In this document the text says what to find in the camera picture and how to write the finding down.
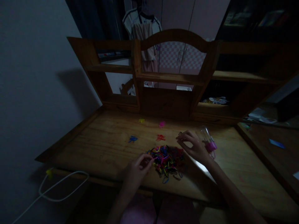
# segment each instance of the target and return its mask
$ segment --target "desk surface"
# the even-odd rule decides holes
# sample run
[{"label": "desk surface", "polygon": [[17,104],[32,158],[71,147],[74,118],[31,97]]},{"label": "desk surface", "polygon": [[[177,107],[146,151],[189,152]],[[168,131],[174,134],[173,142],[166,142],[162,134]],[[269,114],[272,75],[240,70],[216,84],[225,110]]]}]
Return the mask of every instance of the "desk surface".
[{"label": "desk surface", "polygon": [[[178,146],[175,137],[187,129],[200,131],[200,123],[163,119],[139,114],[105,111],[93,120],[52,159],[55,166],[84,170],[92,176],[119,181],[127,163],[158,145]],[[216,162],[249,201],[267,217],[285,221],[299,220],[299,207],[276,181],[234,127],[207,125],[218,149]],[[157,134],[165,141],[156,141]],[[130,142],[133,135],[137,141]],[[170,177],[167,184],[150,170],[142,186],[214,204],[224,203],[217,186],[186,157],[187,169],[181,181]]]}]

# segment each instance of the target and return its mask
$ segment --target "plastic bottle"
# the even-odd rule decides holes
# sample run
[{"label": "plastic bottle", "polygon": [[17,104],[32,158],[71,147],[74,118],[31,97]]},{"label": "plastic bottle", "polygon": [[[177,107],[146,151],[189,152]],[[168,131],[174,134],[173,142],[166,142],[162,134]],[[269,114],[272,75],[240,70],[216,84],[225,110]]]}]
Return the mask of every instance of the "plastic bottle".
[{"label": "plastic bottle", "polygon": [[210,154],[210,156],[215,159],[215,152],[214,150],[217,149],[217,145],[213,139],[213,137],[209,134],[208,128],[206,126],[201,127],[201,138],[202,142],[205,144],[205,148]]}]

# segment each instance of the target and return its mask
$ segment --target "white cable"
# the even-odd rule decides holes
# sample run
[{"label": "white cable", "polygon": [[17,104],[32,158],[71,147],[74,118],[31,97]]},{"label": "white cable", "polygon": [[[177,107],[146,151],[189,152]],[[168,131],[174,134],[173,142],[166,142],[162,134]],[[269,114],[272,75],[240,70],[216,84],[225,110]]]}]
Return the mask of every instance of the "white cable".
[{"label": "white cable", "polygon": [[[72,192],[72,193],[70,193],[68,196],[66,196],[65,198],[63,198],[63,199],[52,199],[52,198],[49,198],[49,197],[47,197],[47,196],[45,196],[45,194],[48,192],[48,191],[50,191],[53,187],[55,187],[56,185],[58,185],[59,183],[61,183],[62,181],[64,181],[66,178],[68,178],[69,176],[71,176],[71,175],[73,175],[73,174],[76,174],[76,173],[82,173],[82,174],[85,174],[86,175],[86,179]],[[76,171],[76,172],[73,172],[73,173],[71,173],[71,174],[69,174],[69,175],[67,175],[66,177],[64,177],[62,180],[60,180],[60,181],[58,181],[56,184],[54,184],[52,187],[50,187],[48,190],[46,190],[44,193],[42,193],[41,192],[41,188],[42,188],[42,186],[44,185],[44,182],[45,182],[45,180],[46,180],[46,178],[47,178],[47,176],[48,176],[48,174],[45,176],[45,178],[44,178],[44,180],[43,180],[43,182],[41,183],[41,185],[40,185],[40,188],[39,188],[39,190],[38,190],[38,193],[39,193],[39,197],[37,198],[37,199],[35,199],[32,203],[31,203],[31,205],[29,205],[28,206],[28,208],[26,208],[26,210],[12,223],[12,224],[14,224],[14,223],[16,223],[28,210],[29,210],[29,208],[31,208],[31,206],[32,205],[34,205],[34,203],[35,202],[37,202],[37,200],[38,199],[40,199],[40,198],[45,198],[45,199],[47,199],[47,200],[49,200],[49,201],[52,201],[52,202],[61,202],[61,201],[63,201],[63,200],[65,200],[65,199],[67,199],[69,196],[71,196],[76,190],[78,190],[78,188],[79,187],[81,187],[81,185],[82,184],[84,184],[87,180],[88,180],[88,178],[89,178],[89,174],[88,173],[86,173],[86,172],[84,172],[84,171]]]}]

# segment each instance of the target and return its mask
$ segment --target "pile of rubber bands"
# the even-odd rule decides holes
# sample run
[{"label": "pile of rubber bands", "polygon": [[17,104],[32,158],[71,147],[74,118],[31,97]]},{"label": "pile of rubber bands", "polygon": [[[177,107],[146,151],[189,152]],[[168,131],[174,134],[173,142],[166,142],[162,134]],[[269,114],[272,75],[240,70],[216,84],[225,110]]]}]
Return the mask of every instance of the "pile of rubber bands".
[{"label": "pile of rubber bands", "polygon": [[169,175],[173,175],[176,180],[181,180],[183,176],[177,168],[183,164],[183,149],[166,145],[157,146],[148,150],[146,153],[155,159],[153,166],[156,167],[156,171],[159,173],[160,178],[164,175],[164,184],[168,182]]}]

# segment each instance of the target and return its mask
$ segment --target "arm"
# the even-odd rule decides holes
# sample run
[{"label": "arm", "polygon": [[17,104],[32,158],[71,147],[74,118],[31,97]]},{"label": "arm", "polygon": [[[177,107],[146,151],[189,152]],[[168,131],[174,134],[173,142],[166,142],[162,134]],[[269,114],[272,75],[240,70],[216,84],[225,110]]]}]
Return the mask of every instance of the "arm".
[{"label": "arm", "polygon": [[142,153],[128,164],[124,184],[112,205],[106,224],[119,222],[124,210],[141,185],[143,178],[150,170],[153,161],[154,159],[150,155]]},{"label": "arm", "polygon": [[[203,143],[192,132],[185,131],[176,138],[178,144],[195,160],[203,164],[210,172],[223,194],[235,218],[240,223],[266,223],[258,211],[239,191],[233,182],[226,176],[220,166],[211,159],[209,153],[204,148]],[[192,147],[186,146],[184,142],[192,143]]]}]

